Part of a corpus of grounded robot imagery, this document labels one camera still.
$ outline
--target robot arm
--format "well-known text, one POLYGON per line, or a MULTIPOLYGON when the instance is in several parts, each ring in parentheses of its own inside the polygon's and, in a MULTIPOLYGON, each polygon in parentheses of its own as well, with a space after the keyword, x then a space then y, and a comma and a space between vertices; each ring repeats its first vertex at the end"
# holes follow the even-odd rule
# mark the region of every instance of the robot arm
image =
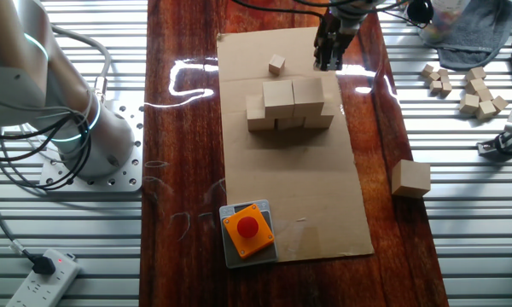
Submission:
MULTIPOLYGON (((330 3, 341 1, 330 0, 330 3)), ((366 11, 384 2, 385 0, 356 1, 330 7, 315 38, 315 68, 322 71, 341 70, 343 54, 357 35, 360 24, 366 18, 366 11)))

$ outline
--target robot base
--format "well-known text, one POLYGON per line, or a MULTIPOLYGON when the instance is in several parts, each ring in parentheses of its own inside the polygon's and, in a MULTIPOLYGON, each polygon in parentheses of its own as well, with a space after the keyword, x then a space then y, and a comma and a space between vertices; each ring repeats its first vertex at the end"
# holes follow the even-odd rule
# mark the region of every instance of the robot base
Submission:
MULTIPOLYGON (((75 178, 73 184, 67 185, 49 194, 92 194, 92 193, 133 193, 143 185, 143 142, 144 142, 144 105, 142 103, 122 103, 107 101, 106 107, 120 114, 129 123, 135 134, 135 143, 129 160, 115 173, 96 180, 75 178)), ((52 158, 60 160, 59 154, 48 151, 52 158)), ((42 169, 40 184, 54 182, 69 172, 62 163, 46 161, 42 169)))

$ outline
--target red emergency stop button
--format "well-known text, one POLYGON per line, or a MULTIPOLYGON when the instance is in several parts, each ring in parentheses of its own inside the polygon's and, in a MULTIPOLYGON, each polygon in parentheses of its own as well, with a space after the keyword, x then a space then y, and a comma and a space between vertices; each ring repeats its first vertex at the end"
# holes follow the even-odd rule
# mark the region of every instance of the red emergency stop button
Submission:
POLYGON ((237 223, 237 232, 241 237, 250 239, 258 233, 258 222, 254 217, 244 217, 237 223))

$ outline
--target cardboard sheet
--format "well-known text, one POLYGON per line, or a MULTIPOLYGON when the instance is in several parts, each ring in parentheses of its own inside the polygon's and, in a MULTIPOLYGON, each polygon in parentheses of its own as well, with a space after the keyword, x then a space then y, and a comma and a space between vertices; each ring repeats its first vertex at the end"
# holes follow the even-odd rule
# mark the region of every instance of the cardboard sheet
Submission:
POLYGON ((218 71, 228 205, 268 200, 279 261, 373 253, 334 72, 312 69, 316 28, 222 34, 218 71), (268 72, 274 55, 284 72, 268 72), (249 133, 245 97, 271 80, 322 78, 335 110, 329 130, 249 133))

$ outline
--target gray cloth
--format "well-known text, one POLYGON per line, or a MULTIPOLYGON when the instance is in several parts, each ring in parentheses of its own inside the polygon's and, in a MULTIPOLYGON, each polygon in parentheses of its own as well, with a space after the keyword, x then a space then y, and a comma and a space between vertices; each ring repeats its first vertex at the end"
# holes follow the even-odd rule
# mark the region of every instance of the gray cloth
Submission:
POLYGON ((497 56, 511 30, 511 1, 472 0, 449 36, 442 42, 425 44, 438 50, 444 68, 483 67, 497 56))

